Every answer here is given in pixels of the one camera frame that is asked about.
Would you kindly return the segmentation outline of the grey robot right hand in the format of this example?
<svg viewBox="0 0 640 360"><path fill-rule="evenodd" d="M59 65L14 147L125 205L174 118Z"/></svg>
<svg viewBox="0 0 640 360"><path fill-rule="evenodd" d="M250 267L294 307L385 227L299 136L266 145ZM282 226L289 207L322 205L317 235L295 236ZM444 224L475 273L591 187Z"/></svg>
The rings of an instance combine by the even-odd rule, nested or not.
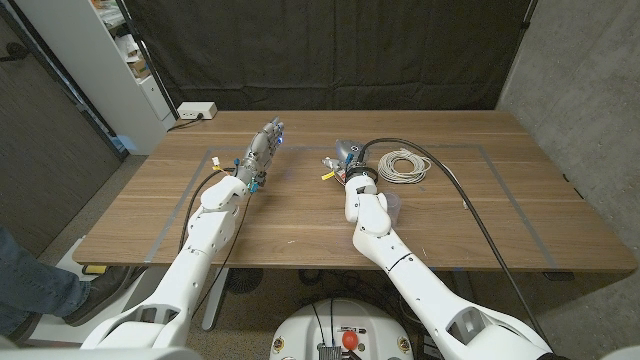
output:
<svg viewBox="0 0 640 360"><path fill-rule="evenodd" d="M368 167L366 161L369 152L364 145L352 140L336 141L336 158L326 157L322 164L329 169L329 172L321 176L322 180L335 178L339 183L345 185L354 176L368 176L375 183L378 182L378 172Z"/></svg>

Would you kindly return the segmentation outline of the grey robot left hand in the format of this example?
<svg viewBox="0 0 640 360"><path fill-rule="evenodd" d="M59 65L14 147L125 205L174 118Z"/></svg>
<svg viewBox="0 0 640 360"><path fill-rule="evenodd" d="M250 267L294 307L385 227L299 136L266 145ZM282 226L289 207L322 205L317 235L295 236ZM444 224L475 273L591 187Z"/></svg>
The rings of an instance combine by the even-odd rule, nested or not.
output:
<svg viewBox="0 0 640 360"><path fill-rule="evenodd" d="M266 182L267 170L283 141L284 123L278 116L268 122L252 139L244 157L239 160L234 176L254 193Z"/></svg>

